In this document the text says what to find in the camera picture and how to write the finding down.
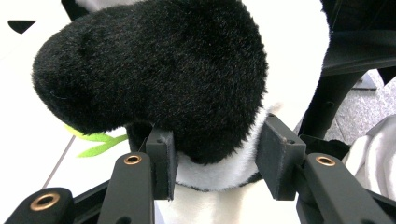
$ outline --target black triangle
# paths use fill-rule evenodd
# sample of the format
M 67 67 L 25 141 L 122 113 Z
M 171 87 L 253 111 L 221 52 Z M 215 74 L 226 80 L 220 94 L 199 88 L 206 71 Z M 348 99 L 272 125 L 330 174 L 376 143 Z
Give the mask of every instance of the black triangle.
M 19 34 L 23 34 L 35 21 L 8 21 L 9 27 Z

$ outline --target plush toy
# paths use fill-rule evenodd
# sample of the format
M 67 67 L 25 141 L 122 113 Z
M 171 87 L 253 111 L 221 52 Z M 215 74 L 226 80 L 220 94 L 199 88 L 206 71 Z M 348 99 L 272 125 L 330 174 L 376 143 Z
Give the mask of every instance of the plush toy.
M 262 124 L 271 112 L 295 127 L 329 44 L 319 0 L 295 2 L 146 0 L 94 12 L 44 44 L 35 90 L 85 134 L 124 126 L 138 147 L 150 127 L 172 130 L 179 186 L 161 205 L 169 223 L 261 223 L 239 211 L 262 182 L 249 185 L 260 179 Z

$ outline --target metal bolt hole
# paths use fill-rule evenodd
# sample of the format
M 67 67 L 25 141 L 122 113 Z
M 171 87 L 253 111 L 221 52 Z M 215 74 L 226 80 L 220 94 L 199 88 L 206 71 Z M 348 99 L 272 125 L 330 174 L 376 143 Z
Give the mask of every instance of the metal bolt hole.
M 325 166 L 334 166 L 335 165 L 334 160 L 327 158 L 327 157 L 323 157 L 323 156 L 317 157 L 317 162 L 322 165 L 325 165 Z
M 142 158 L 140 156 L 136 156 L 136 155 L 129 156 L 129 157 L 125 158 L 125 160 L 124 160 L 125 164 L 127 164 L 127 165 L 135 165 L 141 161 L 142 161 Z
M 37 197 L 31 204 L 33 211 L 42 211 L 55 205 L 61 196 L 57 192 L 49 192 Z

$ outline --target green leaf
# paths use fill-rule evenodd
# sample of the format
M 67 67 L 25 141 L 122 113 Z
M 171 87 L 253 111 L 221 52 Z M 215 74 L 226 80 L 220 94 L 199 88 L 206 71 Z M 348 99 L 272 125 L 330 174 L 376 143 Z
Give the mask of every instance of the green leaf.
M 107 141 L 107 142 L 103 143 L 102 145 L 91 147 L 91 148 L 83 151 L 82 153 L 80 153 L 78 155 L 78 157 L 86 158 L 86 157 L 94 157 L 94 156 L 100 155 L 100 154 L 108 151 L 112 147 L 114 147 L 116 144 L 118 144 L 126 139 L 128 139 L 127 134 L 118 136 L 116 138 L 112 138 L 110 141 Z
M 108 142 L 114 139 L 112 136 L 109 136 L 105 133 L 93 133 L 93 134 L 83 134 L 72 127 L 65 125 L 65 128 L 67 131 L 69 131 L 71 134 L 75 135 L 77 138 L 92 141 L 92 142 Z

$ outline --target black plush head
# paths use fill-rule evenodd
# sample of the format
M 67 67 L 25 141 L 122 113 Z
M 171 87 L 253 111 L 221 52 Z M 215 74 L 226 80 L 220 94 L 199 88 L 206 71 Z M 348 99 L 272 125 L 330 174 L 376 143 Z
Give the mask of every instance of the black plush head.
M 237 0 L 147 0 L 76 20 L 35 58 L 33 82 L 83 133 L 147 122 L 198 163 L 230 155 L 265 92 L 258 27 Z

